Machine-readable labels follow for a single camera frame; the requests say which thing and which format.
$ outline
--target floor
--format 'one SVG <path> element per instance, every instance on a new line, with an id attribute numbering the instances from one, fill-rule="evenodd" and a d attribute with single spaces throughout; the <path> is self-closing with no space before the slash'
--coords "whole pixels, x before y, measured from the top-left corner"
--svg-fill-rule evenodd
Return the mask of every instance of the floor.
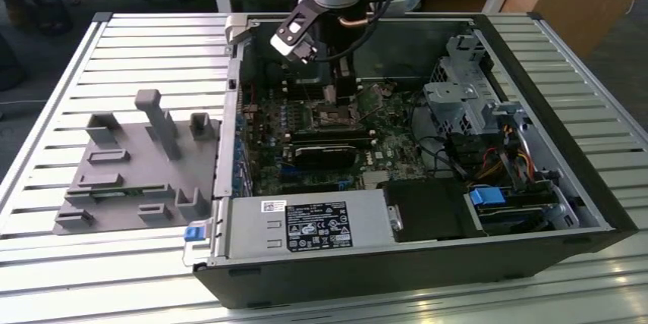
<path id="1" fill-rule="evenodd" d="M 64 36 L 45 37 L 34 30 L 16 30 L 0 7 L 0 33 L 6 38 L 29 78 L 12 90 L 0 92 L 0 178 L 26 138 L 58 77 L 97 11 L 172 12 L 214 11 L 212 0 L 80 0 L 68 6 L 73 30 Z M 636 0 L 632 11 L 617 21 L 586 66 L 625 106 L 644 128 L 648 127 L 648 0 Z M 17 104 L 4 102 L 30 100 Z"/>

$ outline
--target aluminum extrusion table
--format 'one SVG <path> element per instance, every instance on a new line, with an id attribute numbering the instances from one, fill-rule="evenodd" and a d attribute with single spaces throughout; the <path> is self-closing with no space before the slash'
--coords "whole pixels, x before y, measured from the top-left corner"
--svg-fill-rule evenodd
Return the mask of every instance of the aluminum extrusion table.
<path id="1" fill-rule="evenodd" d="M 634 236 L 532 278 L 228 310 L 182 263 L 206 252 L 197 247 L 182 257 L 181 227 L 50 235 L 92 112 L 141 122 L 132 97 L 157 88 L 174 120 L 196 111 L 221 115 L 225 14 L 113 14 L 90 24 L 0 185 L 0 322 L 582 323 L 646 316 L 645 131 L 544 21 L 525 15 L 490 20 L 641 229 Z"/>

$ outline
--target grey 3d printed stand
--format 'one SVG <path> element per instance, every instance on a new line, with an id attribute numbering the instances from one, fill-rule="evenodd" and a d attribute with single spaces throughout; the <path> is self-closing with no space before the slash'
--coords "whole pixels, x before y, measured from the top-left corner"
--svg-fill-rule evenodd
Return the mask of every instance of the grey 3d printed stand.
<path id="1" fill-rule="evenodd" d="M 170 227 L 209 217 L 220 123 L 206 113 L 174 123 L 157 90 L 140 90 L 134 105 L 149 123 L 120 124 L 112 113 L 88 121 L 90 142 L 54 234 Z"/>

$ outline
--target blue release tab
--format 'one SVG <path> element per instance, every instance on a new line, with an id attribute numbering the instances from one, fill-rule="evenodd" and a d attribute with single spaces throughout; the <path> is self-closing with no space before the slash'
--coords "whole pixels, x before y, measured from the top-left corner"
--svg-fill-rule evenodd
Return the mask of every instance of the blue release tab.
<path id="1" fill-rule="evenodd" d="M 477 187 L 469 192 L 469 199 L 473 201 L 473 205 L 504 204 L 506 202 L 498 187 Z"/>
<path id="2" fill-rule="evenodd" d="M 205 228 L 202 227 L 186 227 L 184 230 L 184 241 L 197 242 L 204 240 Z"/>

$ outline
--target power supply label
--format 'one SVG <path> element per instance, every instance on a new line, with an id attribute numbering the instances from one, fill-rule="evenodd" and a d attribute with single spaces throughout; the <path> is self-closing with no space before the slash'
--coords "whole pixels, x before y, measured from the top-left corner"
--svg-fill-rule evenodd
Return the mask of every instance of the power supply label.
<path id="1" fill-rule="evenodd" d="M 285 231 L 290 252 L 353 247 L 346 202 L 286 205 Z"/>

